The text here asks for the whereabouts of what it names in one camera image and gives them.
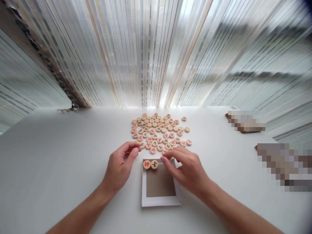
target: right hand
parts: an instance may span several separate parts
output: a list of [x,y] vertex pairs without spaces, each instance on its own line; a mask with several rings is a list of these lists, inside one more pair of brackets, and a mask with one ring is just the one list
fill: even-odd
[[[182,166],[175,168],[169,159],[174,157]],[[211,180],[202,167],[197,154],[188,149],[178,146],[168,151],[161,157],[168,172],[188,191],[193,193],[199,199],[205,196],[205,189],[209,186]]]

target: left hand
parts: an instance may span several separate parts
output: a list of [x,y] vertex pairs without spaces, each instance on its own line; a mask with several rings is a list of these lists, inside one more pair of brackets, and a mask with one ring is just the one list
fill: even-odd
[[127,182],[134,160],[138,156],[140,143],[127,141],[115,150],[108,160],[108,165],[100,187],[113,198]]

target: blurred object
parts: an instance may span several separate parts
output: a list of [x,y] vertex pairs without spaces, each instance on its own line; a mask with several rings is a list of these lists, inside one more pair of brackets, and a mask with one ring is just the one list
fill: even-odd
[[255,149],[286,191],[312,192],[312,143],[259,143]]
[[241,133],[253,133],[265,131],[264,123],[259,122],[259,111],[230,110],[225,117],[228,123]]

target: wooden game piece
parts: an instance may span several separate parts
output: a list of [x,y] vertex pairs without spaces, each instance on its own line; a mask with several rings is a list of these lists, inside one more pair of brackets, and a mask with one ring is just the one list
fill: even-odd
[[164,138],[164,139],[162,140],[162,142],[163,142],[164,144],[167,144],[167,143],[169,143],[169,140],[168,140],[168,138]]
[[179,143],[181,142],[181,138],[176,137],[176,138],[175,138],[175,142],[176,142],[177,144],[179,144]]
[[180,146],[185,147],[186,146],[186,142],[185,141],[180,141]]
[[158,145],[158,142],[156,140],[152,140],[152,146],[157,146]]
[[145,145],[145,148],[147,148],[148,150],[152,147],[152,143],[151,142],[147,142]]
[[144,167],[144,169],[149,169],[150,168],[150,161],[148,161],[148,160],[145,160],[144,162],[143,162],[143,167]]
[[141,142],[140,148],[141,148],[141,149],[144,149],[144,147],[145,147],[145,143],[144,143],[144,142]]
[[158,162],[156,160],[151,161],[150,167],[151,167],[151,169],[154,169],[154,170],[157,169]]
[[138,142],[143,141],[143,136],[138,136],[138,137],[137,137],[137,140],[138,140]]
[[171,150],[171,145],[170,144],[165,144],[166,150]]
[[171,146],[175,146],[175,145],[176,145],[175,140],[170,141],[170,145],[171,145]]
[[160,144],[160,143],[163,142],[163,139],[162,139],[161,137],[158,137],[158,138],[157,138],[157,142]]
[[166,148],[164,148],[163,151],[162,151],[162,155],[163,155],[164,153],[167,153],[167,152],[168,152],[168,150],[167,150]]
[[164,149],[164,146],[159,144],[156,148],[158,151],[162,151]]
[[192,145],[193,143],[192,143],[192,141],[191,141],[190,139],[187,139],[187,140],[186,140],[186,144],[187,144],[187,145]]
[[149,150],[150,150],[151,154],[155,154],[156,153],[156,147],[154,147],[154,146],[152,146]]

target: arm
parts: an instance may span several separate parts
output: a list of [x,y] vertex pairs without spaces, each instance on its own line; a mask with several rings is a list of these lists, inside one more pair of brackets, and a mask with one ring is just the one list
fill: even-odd
[[[172,157],[183,165],[179,168],[172,166],[169,162]],[[212,209],[231,233],[282,233],[211,181],[197,154],[178,146],[165,153],[161,160],[179,184]]]
[[140,144],[126,142],[110,155],[101,184],[80,205],[66,215],[47,234],[86,234],[94,226],[107,204],[127,182]]

